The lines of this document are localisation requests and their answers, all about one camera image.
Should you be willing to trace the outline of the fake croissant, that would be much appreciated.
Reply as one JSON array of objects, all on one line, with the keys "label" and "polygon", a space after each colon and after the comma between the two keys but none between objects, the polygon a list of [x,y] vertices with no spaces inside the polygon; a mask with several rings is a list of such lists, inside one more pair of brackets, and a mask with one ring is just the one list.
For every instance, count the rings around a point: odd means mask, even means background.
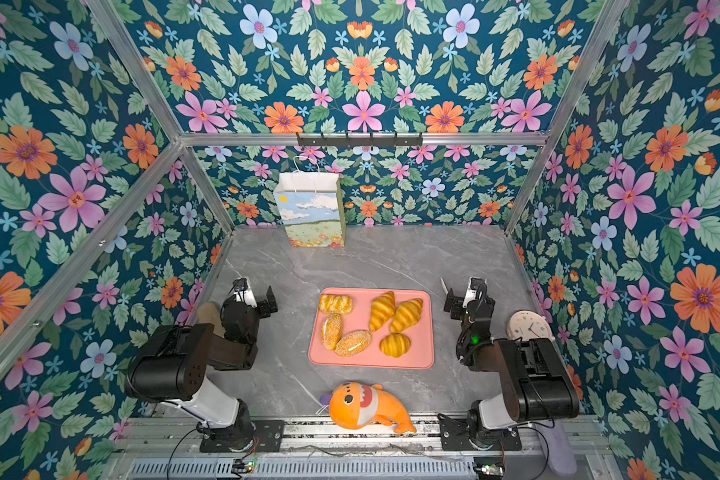
[{"label": "fake croissant", "polygon": [[396,299],[393,291],[387,291],[371,302],[368,330],[374,333],[380,330],[395,314]]},{"label": "fake croissant", "polygon": [[422,318],[423,300],[415,298],[400,303],[390,321],[389,332],[401,333],[417,325]]}]

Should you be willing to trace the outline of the round ridged fake bread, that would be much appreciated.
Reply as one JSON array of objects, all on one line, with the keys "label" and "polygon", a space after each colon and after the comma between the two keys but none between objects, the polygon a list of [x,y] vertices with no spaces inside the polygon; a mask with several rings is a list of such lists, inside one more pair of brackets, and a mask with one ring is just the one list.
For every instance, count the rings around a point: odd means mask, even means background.
[{"label": "round ridged fake bread", "polygon": [[400,358],[405,355],[412,346],[412,340],[402,333],[390,333],[384,337],[379,344],[380,351],[392,358]]}]

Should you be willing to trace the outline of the landscape print paper bag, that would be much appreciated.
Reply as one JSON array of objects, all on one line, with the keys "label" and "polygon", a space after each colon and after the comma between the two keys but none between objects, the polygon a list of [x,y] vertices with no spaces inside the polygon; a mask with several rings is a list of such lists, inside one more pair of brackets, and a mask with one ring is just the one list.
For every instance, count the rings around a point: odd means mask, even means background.
[{"label": "landscape print paper bag", "polygon": [[277,210],[295,248],[343,248],[346,240],[340,176],[285,172],[274,190]]}]

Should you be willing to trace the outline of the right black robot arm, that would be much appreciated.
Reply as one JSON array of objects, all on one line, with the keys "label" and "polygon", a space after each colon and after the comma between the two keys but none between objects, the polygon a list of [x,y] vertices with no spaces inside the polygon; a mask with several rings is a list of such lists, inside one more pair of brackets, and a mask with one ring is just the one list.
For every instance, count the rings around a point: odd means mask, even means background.
[{"label": "right black robot arm", "polygon": [[517,450],[519,427],[536,423],[554,429],[558,420],[579,414],[579,394],[543,315],[518,310],[507,320],[505,334],[495,336],[496,302],[484,279],[470,278],[462,296],[445,283],[441,287],[443,311],[460,322],[456,359],[472,372],[495,373],[500,381],[499,392],[473,402],[465,420],[438,416],[445,449]]}]

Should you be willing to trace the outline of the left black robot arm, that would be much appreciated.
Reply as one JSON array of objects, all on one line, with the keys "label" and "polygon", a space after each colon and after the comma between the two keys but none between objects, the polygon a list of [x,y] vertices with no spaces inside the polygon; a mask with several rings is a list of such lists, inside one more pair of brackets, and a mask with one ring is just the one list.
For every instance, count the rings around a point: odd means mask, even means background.
[{"label": "left black robot arm", "polygon": [[258,354],[260,321],[278,311],[272,289],[255,298],[249,280],[238,278],[212,324],[162,326],[139,351],[126,375],[126,394],[182,411],[197,421],[203,453],[275,451],[282,422],[256,425],[247,404],[223,392],[207,376],[217,371],[246,371]]}]

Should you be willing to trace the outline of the braided glazed fake bread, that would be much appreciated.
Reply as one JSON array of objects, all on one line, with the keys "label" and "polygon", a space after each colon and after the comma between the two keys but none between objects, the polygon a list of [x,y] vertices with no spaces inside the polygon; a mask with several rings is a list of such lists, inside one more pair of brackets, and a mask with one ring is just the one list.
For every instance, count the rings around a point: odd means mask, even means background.
[{"label": "braided glazed fake bread", "polygon": [[319,311],[328,314],[349,314],[354,307],[348,295],[323,294],[319,300]]}]

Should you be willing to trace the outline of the upright sugared fake bun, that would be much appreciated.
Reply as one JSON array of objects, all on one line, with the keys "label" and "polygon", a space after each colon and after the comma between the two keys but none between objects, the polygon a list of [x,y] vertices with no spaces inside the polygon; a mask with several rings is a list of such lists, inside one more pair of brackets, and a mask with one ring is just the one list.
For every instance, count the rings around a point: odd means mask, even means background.
[{"label": "upright sugared fake bun", "polygon": [[321,342],[324,348],[334,351],[343,336],[343,315],[331,313],[321,327]]}]

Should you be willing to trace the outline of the sugared cream fake bun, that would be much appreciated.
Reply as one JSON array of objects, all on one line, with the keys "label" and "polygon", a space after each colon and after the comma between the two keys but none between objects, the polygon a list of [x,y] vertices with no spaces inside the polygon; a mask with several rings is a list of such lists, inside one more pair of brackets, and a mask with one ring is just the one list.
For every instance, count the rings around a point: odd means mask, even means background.
[{"label": "sugared cream fake bun", "polygon": [[368,330],[354,330],[339,339],[334,352],[340,357],[351,357],[366,350],[372,341],[373,335]]}]

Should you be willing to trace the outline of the cream round alarm clock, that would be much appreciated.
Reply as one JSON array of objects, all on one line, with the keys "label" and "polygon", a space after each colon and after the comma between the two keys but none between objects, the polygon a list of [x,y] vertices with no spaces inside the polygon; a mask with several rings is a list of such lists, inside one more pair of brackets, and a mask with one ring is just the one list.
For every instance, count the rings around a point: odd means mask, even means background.
[{"label": "cream round alarm clock", "polygon": [[507,322],[506,335],[511,340],[554,339],[546,317],[529,310],[515,312]]}]

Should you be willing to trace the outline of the orange shark plush toy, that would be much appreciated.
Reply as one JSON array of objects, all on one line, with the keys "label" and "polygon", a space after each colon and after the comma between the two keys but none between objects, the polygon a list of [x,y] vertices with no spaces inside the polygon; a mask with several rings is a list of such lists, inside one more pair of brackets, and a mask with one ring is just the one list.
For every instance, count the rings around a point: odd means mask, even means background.
[{"label": "orange shark plush toy", "polygon": [[396,434],[416,433],[403,403],[380,384],[345,382],[320,397],[331,420],[341,428],[359,430],[371,424],[393,427]]}]

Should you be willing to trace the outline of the lavender cylinder object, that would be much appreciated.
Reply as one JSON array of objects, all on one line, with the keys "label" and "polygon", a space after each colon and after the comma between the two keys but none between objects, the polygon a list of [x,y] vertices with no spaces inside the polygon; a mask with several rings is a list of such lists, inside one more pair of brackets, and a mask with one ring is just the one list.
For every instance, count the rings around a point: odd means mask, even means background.
[{"label": "lavender cylinder object", "polygon": [[540,429],[549,469],[560,477],[575,476],[578,472],[577,459],[564,423],[559,420],[540,422],[536,427]]}]

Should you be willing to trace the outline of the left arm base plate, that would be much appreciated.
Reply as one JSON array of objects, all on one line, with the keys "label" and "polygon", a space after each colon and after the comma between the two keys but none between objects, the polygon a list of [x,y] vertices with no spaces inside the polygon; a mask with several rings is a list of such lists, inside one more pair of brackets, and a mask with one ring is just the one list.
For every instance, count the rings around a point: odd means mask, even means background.
[{"label": "left arm base plate", "polygon": [[279,452],[284,438],[282,420],[244,420],[225,428],[200,427],[201,453]]}]

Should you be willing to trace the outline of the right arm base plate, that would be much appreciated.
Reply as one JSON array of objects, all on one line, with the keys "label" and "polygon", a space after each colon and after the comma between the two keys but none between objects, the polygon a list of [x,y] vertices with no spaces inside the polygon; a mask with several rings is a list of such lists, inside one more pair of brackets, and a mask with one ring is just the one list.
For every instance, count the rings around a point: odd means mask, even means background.
[{"label": "right arm base plate", "polygon": [[471,412],[466,418],[438,413],[441,447],[444,451],[520,451],[522,443],[514,427],[489,430]]}]

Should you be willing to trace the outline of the black hook rail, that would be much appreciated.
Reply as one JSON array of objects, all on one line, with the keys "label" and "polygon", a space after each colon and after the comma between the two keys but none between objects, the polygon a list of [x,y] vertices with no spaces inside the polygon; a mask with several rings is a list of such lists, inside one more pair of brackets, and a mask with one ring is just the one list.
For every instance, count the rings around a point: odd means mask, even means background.
[{"label": "black hook rail", "polygon": [[422,134],[367,133],[367,134],[297,134],[297,145],[301,147],[354,148],[375,146],[379,148],[418,147],[424,144]]}]

